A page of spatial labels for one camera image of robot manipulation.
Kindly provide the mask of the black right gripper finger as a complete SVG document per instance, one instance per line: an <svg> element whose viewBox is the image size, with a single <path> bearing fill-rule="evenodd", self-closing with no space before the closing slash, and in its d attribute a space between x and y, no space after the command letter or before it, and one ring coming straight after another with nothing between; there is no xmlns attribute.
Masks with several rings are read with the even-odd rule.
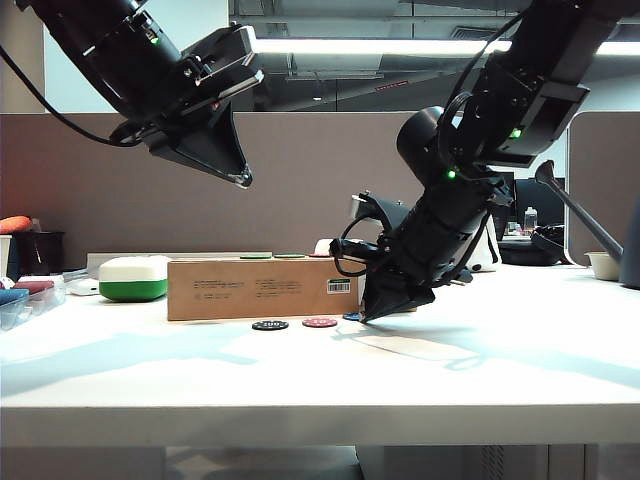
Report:
<svg viewBox="0 0 640 480"><path fill-rule="evenodd" d="M378 318L433 301L434 293L430 288L411 285L402 277L379 277Z"/></svg>
<svg viewBox="0 0 640 480"><path fill-rule="evenodd" d="M368 273L364 280L364 290L360 303L360 322L368 323L380 315L379 275Z"/></svg>

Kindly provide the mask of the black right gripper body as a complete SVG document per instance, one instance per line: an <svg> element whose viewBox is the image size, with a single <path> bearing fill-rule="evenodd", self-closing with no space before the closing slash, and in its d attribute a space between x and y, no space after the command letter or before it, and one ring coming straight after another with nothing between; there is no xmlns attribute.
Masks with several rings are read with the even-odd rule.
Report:
<svg viewBox="0 0 640 480"><path fill-rule="evenodd" d="M434 299L435 290L471 282L459 245L368 245L369 299Z"/></svg>

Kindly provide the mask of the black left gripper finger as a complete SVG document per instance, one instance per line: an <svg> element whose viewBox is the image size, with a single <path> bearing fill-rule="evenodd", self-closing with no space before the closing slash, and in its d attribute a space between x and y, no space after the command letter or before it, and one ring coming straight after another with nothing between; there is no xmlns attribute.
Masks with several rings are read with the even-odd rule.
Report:
<svg viewBox="0 0 640 480"><path fill-rule="evenodd" d="M239 173L234 173L225 171L222 167L214 166L211 162L197 158L196 155L190 151L172 148L167 145L159 148L149 148L149 153L164 160L213 175L239 188L248 188L252 183L252 172L247 164L244 165Z"/></svg>
<svg viewBox="0 0 640 480"><path fill-rule="evenodd" d="M239 173L248 165L240 146L230 104L211 111L189 134L185 134L176 148L190 151L197 158Z"/></svg>

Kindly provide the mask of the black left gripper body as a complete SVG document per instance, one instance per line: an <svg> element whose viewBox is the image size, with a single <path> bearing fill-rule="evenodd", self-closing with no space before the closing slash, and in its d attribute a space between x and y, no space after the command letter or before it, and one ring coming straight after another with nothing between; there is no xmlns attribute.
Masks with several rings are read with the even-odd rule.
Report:
<svg viewBox="0 0 640 480"><path fill-rule="evenodd" d="M110 139L121 143L144 141L151 146L152 138L182 140L197 131L216 134L216 141L237 141L230 98L262 82L264 73L242 71L238 75L216 73L195 82L188 97L178 101L174 110L145 123L128 120L120 124Z"/></svg>

